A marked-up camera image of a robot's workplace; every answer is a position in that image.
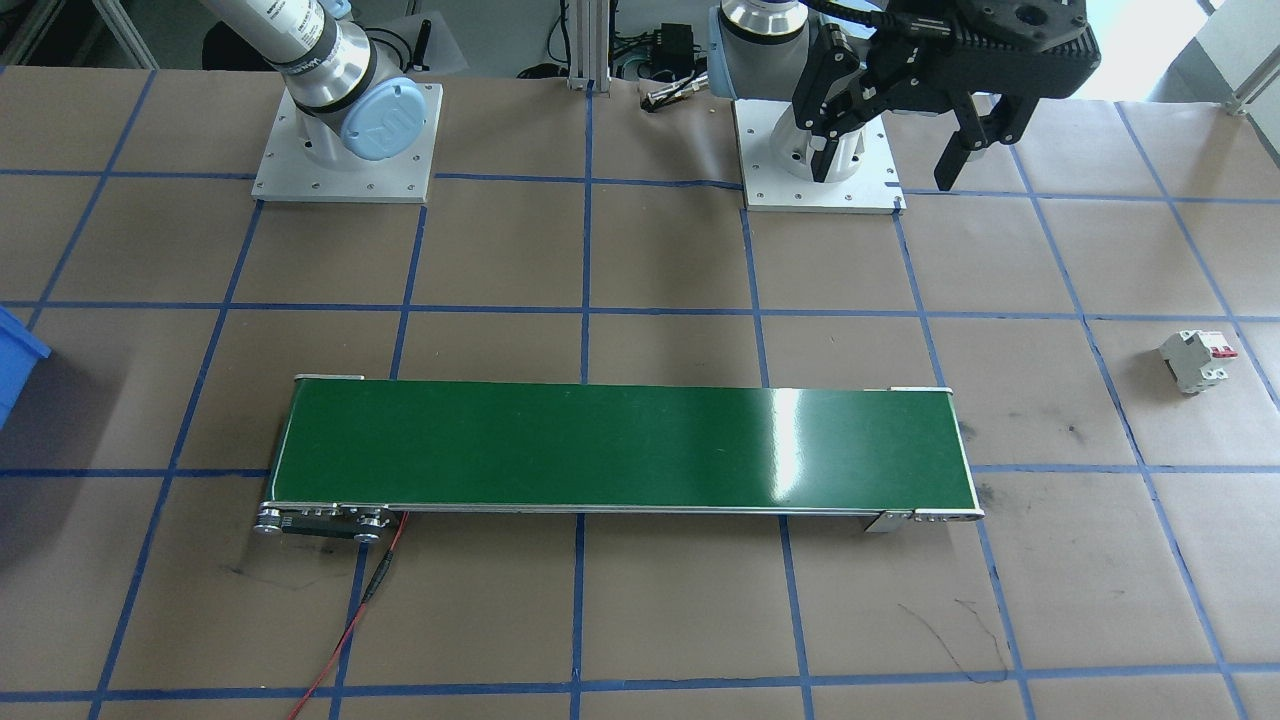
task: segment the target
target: robotic arm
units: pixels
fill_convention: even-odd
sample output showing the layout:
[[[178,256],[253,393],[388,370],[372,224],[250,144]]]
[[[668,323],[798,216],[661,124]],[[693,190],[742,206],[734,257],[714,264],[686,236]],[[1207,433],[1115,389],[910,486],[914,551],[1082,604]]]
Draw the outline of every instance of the robotic arm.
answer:
[[[883,13],[805,4],[878,28],[865,69],[838,26],[810,47],[791,101],[797,129],[818,141],[808,143],[814,182],[829,176],[838,140],[881,113],[955,111],[960,129],[933,170],[951,190],[973,152],[1021,140],[1042,97],[1070,96],[1102,61],[1084,0],[891,0]],[[1000,101],[979,117],[974,92]]]
[[[284,76],[308,124],[328,127],[356,158],[393,158],[422,132],[422,92],[385,47],[338,19],[348,0],[201,1]]]
[[[873,141],[861,131],[886,110],[954,111],[959,131],[934,168],[938,188],[951,190],[975,152],[1018,142],[1042,97],[1070,96],[1102,61],[1085,0],[876,3],[883,9],[865,1],[869,9],[826,0],[721,0],[716,10],[719,55],[713,53],[708,83],[717,95],[790,101],[771,143],[795,177],[815,183],[852,177]],[[810,9],[874,33],[852,37],[835,23],[804,32]],[[974,92],[1000,101],[980,115]]]

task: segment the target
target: blue tape line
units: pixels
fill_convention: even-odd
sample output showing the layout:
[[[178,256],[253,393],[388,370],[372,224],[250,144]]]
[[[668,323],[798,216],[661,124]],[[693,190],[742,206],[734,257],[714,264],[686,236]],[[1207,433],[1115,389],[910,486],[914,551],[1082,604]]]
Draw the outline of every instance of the blue tape line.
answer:
[[[573,639],[570,651],[570,710],[577,717],[582,707],[582,607],[586,591],[586,515],[577,514],[573,527]]]
[[[804,310],[764,307],[760,315],[778,318],[918,318],[916,310]]]
[[[796,667],[800,671],[800,697],[805,720],[814,720],[813,687],[809,683],[809,651],[804,642],[804,620],[800,616],[800,591],[796,585],[795,559],[791,555],[791,528],[786,515],[778,515],[778,537],[782,541],[782,570],[787,578],[787,603],[791,606],[791,634],[796,643]]]
[[[356,616],[356,610],[360,609],[360,597],[364,594],[365,568],[367,564],[369,546],[360,543],[360,551],[356,553],[356,569],[351,574],[351,596],[347,598],[347,623],[351,623],[351,619]],[[342,698],[347,684],[347,666],[351,665],[351,648],[356,644],[357,632],[351,632],[347,644],[342,646],[342,653],[338,656],[338,671],[333,676],[333,689],[330,691],[333,700],[329,702],[329,720],[338,720],[342,715]]]
[[[1280,662],[1244,662],[1230,667],[1233,673],[1280,673]]]
[[[1028,670],[1032,680],[1074,680],[1080,678],[1148,678],[1152,675],[1217,675],[1217,665],[1133,665],[1107,667],[1061,667]]]
[[[1071,313],[1002,313],[982,310],[928,310],[924,313],[929,318],[942,319],[979,319],[979,320],[1078,320]]]
[[[751,315],[750,307],[590,307],[593,315]]]
[[[184,172],[147,172],[147,170],[114,170],[113,178],[159,178],[159,179],[243,179],[251,181],[257,176],[253,173],[184,173]]]
[[[1280,662],[1253,662],[1231,665],[1233,673],[1280,674]],[[1217,665],[1133,665],[1100,667],[1050,667],[1027,670],[1032,680],[1061,680],[1078,678],[1138,678],[1215,675]],[[584,693],[608,692],[660,692],[686,689],[745,689],[745,688],[799,688],[810,687],[864,687],[864,685],[916,685],[945,683],[993,683],[1006,679],[1000,670],[975,673],[890,673],[869,675],[812,675],[765,678],[691,678],[682,680],[585,680],[579,689]],[[442,684],[388,684],[348,685],[343,697],[439,697],[439,696],[503,696],[503,694],[568,694],[573,683],[442,683]],[[306,688],[174,688],[174,689],[118,689],[105,693],[105,702],[122,701],[183,701],[183,700],[266,700],[297,698]],[[321,687],[315,697],[333,697],[333,688]],[[97,697],[95,691],[8,691],[0,692],[4,703],[87,702]]]
[[[1253,372],[1258,374],[1258,378],[1262,380],[1262,386],[1267,389],[1267,395],[1271,397],[1271,404],[1275,405],[1276,410],[1280,410],[1280,395],[1276,395],[1276,388],[1271,384],[1271,378],[1268,378],[1266,370],[1262,369],[1262,364],[1258,361],[1258,355],[1253,351],[1253,343],[1249,342],[1248,336],[1244,334],[1244,328],[1240,327],[1239,320],[1235,318],[1235,313],[1231,311],[1231,305],[1226,301],[1226,295],[1222,292],[1222,287],[1217,283],[1213,273],[1210,272],[1204,255],[1196,243],[1196,238],[1192,237],[1192,231],[1187,227],[1187,222],[1183,219],[1181,211],[1178,210],[1178,204],[1169,196],[1169,188],[1165,187],[1165,182],[1160,179],[1160,173],[1156,172],[1156,164],[1152,163],[1151,156],[1147,155],[1147,149],[1143,147],[1142,141],[1138,138],[1138,133],[1134,131],[1133,123],[1129,122],[1129,115],[1125,114],[1124,108],[1119,102],[1115,104],[1115,108],[1120,114],[1120,120],[1124,123],[1125,131],[1129,132],[1129,138],[1133,141],[1134,147],[1138,149],[1138,154],[1142,155],[1142,161],[1147,164],[1147,170],[1156,181],[1156,187],[1160,188],[1160,193],[1164,196],[1162,199],[1169,204],[1169,211],[1174,214],[1178,229],[1181,231],[1183,238],[1187,240],[1187,247],[1190,249],[1192,255],[1196,258],[1196,264],[1198,264],[1201,272],[1204,273],[1204,279],[1208,281],[1210,290],[1213,291],[1213,296],[1217,297],[1219,305],[1221,305],[1222,311],[1226,313],[1228,320],[1231,323],[1231,328],[1240,338],[1240,343],[1244,346],[1244,352],[1249,356],[1249,363],[1253,365]]]
[[[1009,603],[1005,601],[1005,585],[996,569],[996,553],[991,550],[991,538],[987,536],[987,523],[978,520],[978,544],[982,546],[982,557],[987,564],[987,577],[991,580],[991,592],[996,597],[996,607],[1000,609],[1000,624],[1005,629],[1005,639],[1009,642],[1009,657],[1012,661],[1012,676],[1018,680],[1018,692],[1023,698],[1023,712],[1027,720],[1036,720],[1036,705],[1032,702],[1030,685],[1027,683],[1027,669],[1023,666],[1023,653],[1018,647],[1018,635],[1014,634],[1014,619],[1009,614]]]
[[[54,272],[49,275],[49,282],[45,283],[45,290],[40,293],[41,304],[49,301],[49,296],[54,293],[54,287],[58,286],[58,279],[63,277],[63,270],[67,269],[67,261],[70,260],[72,252],[76,250],[76,245],[84,233],[84,227],[88,225],[88,219],[93,214],[93,209],[97,206],[97,201],[102,197],[102,190],[106,187],[106,181],[111,176],[111,168],[114,168],[115,161],[120,159],[124,143],[129,140],[129,132],[133,129],[133,123],[138,119],[138,113],[142,111],[142,104],[147,101],[147,95],[151,92],[151,86],[155,83],[155,79],[156,70],[147,73],[147,79],[142,83],[142,91],[138,92],[138,99],[133,102],[133,110],[129,113],[128,119],[124,120],[124,128],[120,131],[120,137],[115,141],[111,156],[108,158],[106,167],[97,178],[93,193],[90,195],[88,202],[84,205],[84,211],[81,213],[79,222],[76,223],[76,229],[72,231],[72,237],[67,241],[67,246],[63,249],[61,256],[58,258],[58,264],[54,265]],[[36,310],[32,311],[31,319],[27,320],[28,331],[36,328],[36,323],[40,322],[42,311],[44,307],[38,305],[36,306]]]
[[[96,178],[104,173],[95,170],[24,170],[18,168],[0,169],[0,176],[56,177],[56,178]]]
[[[1137,135],[1133,135],[1133,128],[1128,124],[1128,119],[1124,118],[1124,113],[1120,113],[1121,119],[1125,120],[1125,127],[1130,132],[1130,137],[1138,146],[1139,154],[1143,155],[1143,160],[1147,163],[1147,168],[1151,170],[1152,177],[1156,179],[1156,184],[1165,197],[1167,192],[1165,191],[1164,183],[1156,176],[1155,165],[1146,156],[1146,151],[1142,150],[1140,143],[1138,143]],[[1018,173],[1021,177],[1023,184],[1027,187],[1028,192],[1032,191],[1030,178],[1027,174],[1027,169],[1023,167],[1021,158],[1019,156],[1016,147],[1010,147],[1010,155],[1014,159],[1014,165],[1018,168]],[[1192,606],[1196,609],[1196,615],[1199,619],[1201,629],[1204,633],[1204,638],[1210,644],[1210,650],[1213,653],[1213,661],[1216,662],[1219,671],[1222,675],[1222,680],[1226,683],[1228,693],[1231,696],[1231,703],[1235,706],[1236,715],[1240,720],[1247,720],[1248,715],[1244,711],[1244,703],[1240,701],[1239,692],[1235,688],[1235,680],[1231,678],[1230,670],[1226,666],[1226,660],[1222,656],[1222,648],[1217,642],[1217,634],[1213,632],[1212,624],[1210,624],[1208,614],[1204,611],[1204,605],[1201,602],[1199,591],[1196,588],[1196,582],[1192,579],[1190,571],[1187,568],[1187,561],[1183,559],[1181,550],[1178,546],[1178,538],[1174,536],[1172,527],[1169,524],[1169,518],[1165,514],[1164,503],[1160,500],[1160,493],[1156,491],[1156,484],[1151,479],[1151,471],[1147,466],[1147,460],[1143,457],[1142,448],[1138,446],[1137,436],[1133,432],[1133,425],[1129,421],[1129,415],[1124,410],[1124,405],[1120,401],[1120,393],[1116,391],[1111,370],[1107,368],[1106,359],[1102,356],[1102,350],[1098,346],[1098,341],[1093,334],[1093,328],[1089,327],[1089,322],[1085,318],[1084,310],[1080,305],[1079,295],[1075,292],[1075,283],[1071,282],[1070,272],[1066,268],[1066,263],[1062,260],[1062,254],[1059,250],[1057,240],[1053,237],[1053,231],[1048,225],[1048,220],[1044,217],[1044,211],[1041,208],[1038,199],[1032,197],[1032,206],[1036,209],[1036,217],[1041,223],[1041,229],[1044,232],[1044,240],[1048,242],[1050,250],[1053,254],[1055,261],[1057,261],[1059,270],[1062,274],[1062,282],[1066,286],[1068,293],[1071,296],[1071,304],[1075,306],[1076,311],[1080,314],[1080,327],[1084,329],[1085,340],[1089,342],[1089,351],[1093,354],[1093,360],[1098,366],[1098,372],[1102,374],[1102,382],[1107,388],[1107,395],[1111,397],[1111,404],[1115,406],[1116,415],[1120,418],[1120,424],[1124,428],[1125,439],[1129,442],[1129,448],[1133,452],[1134,460],[1138,462],[1138,470],[1142,474],[1143,484],[1147,487],[1147,493],[1151,497],[1152,507],[1156,512],[1156,519],[1160,521],[1161,530],[1165,534],[1165,541],[1169,543],[1169,548],[1174,555],[1174,560],[1178,565],[1178,571],[1183,578],[1183,584],[1187,588],[1187,594],[1192,601]],[[1230,309],[1222,305],[1224,310],[1230,314]]]
[[[591,170],[595,147],[595,81],[586,87],[586,149],[582,176],[582,328],[579,345],[577,382],[586,384],[591,377]]]
[[[1161,197],[1156,195],[1091,195],[1078,192],[1016,192],[1007,190],[936,190],[908,187],[906,195],[943,195],[950,197],[1023,197],[1038,200],[1083,200],[1096,202],[1198,202],[1204,205],[1280,205],[1280,199],[1270,197]]]
[[[486,173],[435,173],[439,179],[470,179],[470,181],[497,181],[497,182],[556,182],[556,183],[582,183],[584,178],[571,178],[563,176],[504,176]]]
[[[475,683],[442,685],[352,685],[346,697],[438,697],[484,694],[562,694],[568,683]]]
[[[1152,473],[1201,475],[1274,475],[1280,465],[1147,465]]]
[[[920,295],[920,284],[915,275],[915,265],[911,263],[911,250],[906,243],[906,231],[902,228],[902,218],[893,214],[893,232],[897,233],[899,249],[902,252],[902,264],[906,268],[906,278],[911,286],[911,297],[915,301],[915,310],[920,316],[920,332],[924,333],[924,345],[929,352],[929,363],[933,364],[933,380],[938,387],[946,387],[946,375],[942,372],[942,360],[938,357],[938,348],[933,341],[933,331],[929,327],[929,313],[924,307],[924,299]],[[1032,705],[1030,687],[1027,684],[1027,674],[1023,669],[1023,656],[1018,650],[1018,638],[1014,634],[1014,623],[1009,615],[1009,606],[1005,602],[1005,591],[1000,583],[1000,573],[996,570],[996,559],[991,552],[991,542],[987,539],[987,528],[982,520],[978,521],[978,541],[982,544],[982,553],[987,562],[987,575],[991,580],[991,592],[1000,610],[1000,623],[1005,629],[1005,642],[1009,643],[1009,655],[1012,661],[1012,676],[1018,682],[1018,692],[1023,700],[1023,711],[1027,720],[1036,720],[1036,707]]]
[[[632,187],[718,187],[721,190],[742,191],[742,183],[712,179],[692,181],[654,181],[636,178],[594,178],[591,182],[599,184],[626,184]]]
[[[1133,473],[1142,468],[1137,465],[970,465],[973,473]]]
[[[915,265],[911,263],[911,250],[906,246],[906,231],[902,229],[902,217],[893,214],[893,232],[897,233],[897,247],[902,254],[902,265],[906,268],[906,281],[911,286],[911,300],[915,302],[915,314],[920,318],[920,332],[924,334],[924,347],[929,352],[929,363],[933,365],[933,382],[938,387],[946,387],[947,380],[942,374],[942,361],[938,360],[938,347],[933,342],[933,331],[929,328],[928,313],[924,310],[924,299],[920,296],[920,283],[915,277]]]
[[[390,379],[399,379],[401,360],[404,356],[404,336],[408,332],[410,306],[413,302],[413,286],[417,282],[417,264],[422,256],[422,237],[426,234],[426,206],[417,211],[417,229],[413,231],[413,251],[408,259],[408,277],[404,279],[404,305],[401,309],[399,325],[396,328],[396,348],[392,351]]]
[[[356,302],[164,302],[150,300],[0,300],[9,307],[56,307],[56,309],[110,309],[110,310],[274,310],[274,311],[342,311],[342,313],[524,313],[524,314],[580,314],[582,307],[556,305],[444,305],[444,304],[356,304]],[[588,307],[593,315],[754,315],[751,307]],[[809,307],[762,307],[763,316],[796,318],[915,318],[918,310],[845,310]],[[927,310],[928,318],[943,319],[983,319],[983,320],[1079,320],[1073,313],[1023,313],[1002,310]],[[1226,315],[1161,315],[1124,313],[1085,313],[1088,320],[1107,320],[1117,323],[1226,323]],[[1244,323],[1280,323],[1275,315],[1239,315]]]
[[[1277,197],[1170,197],[1169,200],[1207,205],[1280,205]]]
[[[595,81],[586,83],[586,149],[582,183],[582,334],[579,382],[590,378],[591,356],[591,170],[595,147]],[[586,592],[586,515],[577,514],[573,525],[573,616],[570,641],[570,720],[582,714],[582,612]]]
[[[751,247],[751,223],[746,208],[739,208],[742,223],[742,246],[746,249],[746,282],[751,291],[751,319],[755,323],[755,355],[760,364],[760,387],[769,387],[769,359],[764,351],[764,320],[760,318],[760,291],[755,281],[755,251]]]
[[[205,468],[205,469],[174,469],[164,470],[157,468],[5,468],[0,469],[0,478],[265,478],[266,470],[252,468]]]
[[[814,675],[814,687],[923,685],[940,683],[1000,683],[1009,679],[1004,670],[974,673],[892,673],[884,675]]]
[[[154,78],[155,72],[152,72],[150,77]],[[259,200],[253,204],[253,213],[250,215],[248,228],[244,231],[244,242],[241,245],[239,256],[236,259],[236,266],[227,283],[227,293],[223,297],[224,302],[230,302],[230,299],[236,293],[236,286],[239,283],[241,273],[244,269],[244,260],[248,258],[248,249],[253,242],[253,233],[257,231],[257,222],[261,217],[262,201]],[[187,433],[191,430],[191,421],[196,415],[196,406],[200,404],[200,393],[205,387],[205,379],[209,375],[209,368],[212,364],[214,352],[218,350],[218,341],[223,334],[223,327],[227,324],[227,309],[223,309],[218,314],[218,320],[214,322],[214,331],[209,337],[209,346],[205,348],[205,356],[200,361],[200,372],[196,374],[196,382],[191,389],[191,397],[187,400],[187,409],[182,415],[182,424],[178,428],[178,438],[174,442],[173,454],[169,456],[169,468],[166,469],[164,480],[160,483],[160,492],[156,497],[155,507],[151,511],[151,520],[147,523],[147,532],[142,538],[138,560],[133,568],[133,578],[129,580],[129,589],[124,596],[124,607],[120,610],[120,618],[115,625],[115,634],[111,637],[111,646],[108,650],[106,661],[102,664],[102,674],[99,676],[97,683],[97,697],[90,707],[88,720],[97,720],[99,714],[102,711],[102,696],[110,687],[111,675],[115,673],[115,662],[120,655],[120,646],[124,642],[124,634],[128,630],[129,619],[133,616],[133,605],[138,597],[138,588],[142,585],[142,574],[146,570],[147,560],[151,556],[151,543],[155,539],[156,527],[160,524],[160,515],[169,498],[169,489],[173,487],[173,479],[178,470],[178,460],[182,457],[182,450],[187,443]]]

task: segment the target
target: silver robot arm segment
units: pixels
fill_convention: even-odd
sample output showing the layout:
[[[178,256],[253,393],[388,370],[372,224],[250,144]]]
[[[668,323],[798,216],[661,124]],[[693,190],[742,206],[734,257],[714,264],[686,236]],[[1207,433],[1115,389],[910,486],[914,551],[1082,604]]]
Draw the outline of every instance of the silver robot arm segment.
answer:
[[[387,50],[346,15],[347,0],[201,0],[284,76],[298,110],[364,160],[410,147],[426,100]]]

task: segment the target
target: red wire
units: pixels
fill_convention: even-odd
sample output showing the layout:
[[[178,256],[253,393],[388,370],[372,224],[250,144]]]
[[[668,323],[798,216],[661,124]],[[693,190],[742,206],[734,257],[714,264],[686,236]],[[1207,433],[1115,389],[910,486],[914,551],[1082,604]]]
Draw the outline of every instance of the red wire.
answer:
[[[394,551],[396,546],[399,544],[399,537],[401,534],[404,533],[404,525],[407,523],[408,523],[408,512],[401,512],[399,527],[396,528],[396,536],[392,538],[392,544],[387,547],[387,552]],[[303,693],[301,698],[298,698],[297,705],[293,706],[293,710],[289,711],[289,716],[285,720],[297,720],[298,714],[302,712],[302,706],[305,706],[307,701],[311,700],[311,696],[315,694],[316,689],[320,687],[320,683],[323,683],[324,679],[329,676],[329,671],[333,670],[333,665],[338,662],[338,656],[342,655],[342,648],[347,646],[347,641],[351,639],[351,634],[356,632],[356,624],[360,623],[360,619],[365,615],[365,609],[367,607],[369,607],[367,602],[361,602],[360,606],[356,607],[356,614],[351,616],[351,623],[347,623],[347,630],[342,633],[342,638],[338,641],[338,646],[333,648],[333,655],[329,656],[329,662],[325,662],[324,670],[321,670],[320,674],[316,675],[316,682],[311,683],[311,687],[307,688],[307,692]]]

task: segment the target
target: metal bracket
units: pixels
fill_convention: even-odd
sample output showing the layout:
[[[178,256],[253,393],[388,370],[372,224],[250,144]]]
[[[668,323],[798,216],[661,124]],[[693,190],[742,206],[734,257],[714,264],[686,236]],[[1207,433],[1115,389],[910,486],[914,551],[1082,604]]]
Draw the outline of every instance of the metal bracket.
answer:
[[[609,91],[609,3],[608,0],[568,0],[570,65],[568,86],[594,92]]]
[[[324,538],[355,539],[375,543],[388,528],[396,527],[396,515],[381,507],[316,507],[280,510],[262,503],[253,532],[264,536],[297,534]]]
[[[791,106],[778,100],[735,100],[733,123],[749,210],[788,213],[891,214],[906,208],[884,123],[874,118],[863,128],[865,147],[858,172],[842,182],[799,178],[773,156],[769,135]]]
[[[420,85],[426,124],[408,150],[387,160],[361,160],[328,128],[303,115],[288,92],[280,99],[252,196],[283,202],[426,202],[444,91]]]
[[[906,523],[910,519],[911,519],[910,510],[886,510],[881,512],[874,520],[872,520],[872,524],[867,525],[867,530],[864,532],[892,533],[893,530],[901,528],[902,523]]]

